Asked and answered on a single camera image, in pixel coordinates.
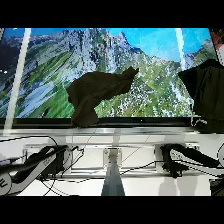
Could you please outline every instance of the display screen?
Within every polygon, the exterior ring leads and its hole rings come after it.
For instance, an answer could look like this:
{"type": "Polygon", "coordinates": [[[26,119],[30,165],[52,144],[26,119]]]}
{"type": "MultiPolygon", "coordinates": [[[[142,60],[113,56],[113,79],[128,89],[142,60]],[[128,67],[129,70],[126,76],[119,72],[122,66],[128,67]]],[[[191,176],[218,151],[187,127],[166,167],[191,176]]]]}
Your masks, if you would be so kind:
{"type": "MultiPolygon", "coordinates": [[[[5,118],[24,28],[0,44],[0,117],[5,118]]],[[[186,117],[192,100],[178,72],[217,59],[208,28],[32,28],[16,118],[70,118],[66,88],[91,71],[139,68],[131,90],[95,108],[98,117],[186,117]]]]}

